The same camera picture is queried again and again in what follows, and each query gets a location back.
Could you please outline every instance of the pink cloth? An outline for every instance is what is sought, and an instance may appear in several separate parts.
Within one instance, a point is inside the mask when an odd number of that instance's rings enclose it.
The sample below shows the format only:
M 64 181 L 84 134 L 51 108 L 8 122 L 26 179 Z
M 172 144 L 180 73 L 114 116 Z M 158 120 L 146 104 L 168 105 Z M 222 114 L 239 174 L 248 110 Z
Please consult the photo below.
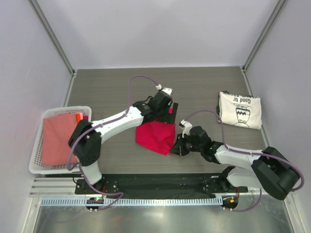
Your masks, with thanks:
M 61 114 L 43 119 L 42 164 L 48 166 L 67 163 L 70 147 L 68 141 L 77 126 L 76 114 Z M 77 163 L 75 156 L 71 163 Z
M 167 155 L 174 145 L 175 134 L 175 124 L 153 121 L 136 127 L 136 143 Z

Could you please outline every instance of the robotic arm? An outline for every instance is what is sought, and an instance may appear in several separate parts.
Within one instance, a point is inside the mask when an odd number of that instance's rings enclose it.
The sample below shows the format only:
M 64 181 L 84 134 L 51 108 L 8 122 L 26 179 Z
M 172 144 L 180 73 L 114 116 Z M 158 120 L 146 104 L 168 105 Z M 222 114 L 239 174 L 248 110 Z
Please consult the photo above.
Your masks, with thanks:
M 256 153 L 265 153 L 287 161 L 275 148 L 268 147 L 265 150 L 227 148 L 221 142 L 212 141 L 201 126 L 192 127 L 184 120 L 179 126 L 183 132 L 177 135 L 171 153 L 184 156 L 190 151 L 200 152 L 208 162 L 232 165 L 227 168 L 229 171 L 226 181 L 234 187 L 248 186 L 264 189 L 272 197 L 284 200 L 299 180 L 299 175 L 288 164 L 256 155 Z
M 161 86 L 157 86 L 157 89 L 158 92 L 154 97 L 150 96 L 147 100 L 137 101 L 121 113 L 98 121 L 81 120 L 78 123 L 68 144 L 72 148 L 80 135 L 94 128 L 78 142 L 74 148 L 74 154 L 82 166 L 85 177 L 95 188 L 100 189 L 103 186 L 101 184 L 103 181 L 102 174 L 99 171 L 97 160 L 100 157 L 101 144 L 104 141 L 124 130 L 154 120 L 170 124 L 175 123 L 178 103 L 173 104 L 173 112 L 169 114 L 169 109 L 173 103 L 172 89 L 162 89 Z

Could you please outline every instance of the laundry basket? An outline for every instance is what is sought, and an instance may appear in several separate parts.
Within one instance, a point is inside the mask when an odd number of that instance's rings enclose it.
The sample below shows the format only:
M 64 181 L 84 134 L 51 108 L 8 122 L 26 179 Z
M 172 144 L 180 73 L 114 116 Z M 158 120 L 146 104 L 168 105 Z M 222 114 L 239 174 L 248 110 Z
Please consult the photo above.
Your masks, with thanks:
M 72 171 L 67 170 L 67 165 L 59 166 L 46 166 L 42 164 L 42 144 L 43 144 L 43 119 L 50 118 L 56 115 L 64 113 L 83 113 L 88 116 L 88 120 L 91 121 L 92 110 L 87 106 L 73 106 L 63 108 L 53 108 L 47 110 L 41 118 L 40 126 L 37 136 L 35 138 L 35 145 L 33 153 L 30 158 L 29 170 L 33 174 L 64 174 L 79 171 L 79 168 L 75 168 Z

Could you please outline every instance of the gray tabletop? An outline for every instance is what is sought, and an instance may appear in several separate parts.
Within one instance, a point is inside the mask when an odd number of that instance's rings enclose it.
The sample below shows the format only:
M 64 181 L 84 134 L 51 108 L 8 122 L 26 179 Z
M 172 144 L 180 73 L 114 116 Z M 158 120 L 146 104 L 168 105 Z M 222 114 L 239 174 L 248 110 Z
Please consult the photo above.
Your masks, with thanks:
M 248 95 L 239 67 L 78 70 L 68 105 L 91 107 L 92 120 L 110 117 L 125 110 L 128 80 L 138 74 L 150 76 L 163 87 L 173 89 L 173 101 L 179 103 L 177 124 L 192 112 L 215 110 L 220 91 Z M 156 88 L 149 80 L 136 79 L 132 82 L 131 93 L 132 102 L 135 102 L 153 96 Z M 221 127 L 214 115 L 200 113 L 190 122 L 202 126 L 212 140 L 222 141 Z M 259 130 L 225 125 L 225 137 L 231 146 L 264 149 Z M 211 164 L 199 153 L 184 157 L 157 154 L 136 144 L 135 129 L 131 128 L 102 144 L 99 167 L 102 173 L 200 173 L 221 172 L 226 166 Z

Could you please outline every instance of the white wall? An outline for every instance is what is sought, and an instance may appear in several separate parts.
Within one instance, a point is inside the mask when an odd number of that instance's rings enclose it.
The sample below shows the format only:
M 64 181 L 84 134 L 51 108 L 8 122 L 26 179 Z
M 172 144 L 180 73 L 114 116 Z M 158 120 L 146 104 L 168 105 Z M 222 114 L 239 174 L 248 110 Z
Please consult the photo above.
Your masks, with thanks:
M 277 0 L 38 0 L 74 68 L 244 65 Z
M 248 69 L 262 97 L 270 141 L 298 165 L 306 184 L 298 191 L 311 222 L 311 1 L 290 0 Z
M 61 106 L 70 74 L 26 0 L 0 1 L 0 228 L 20 232 L 41 114 Z

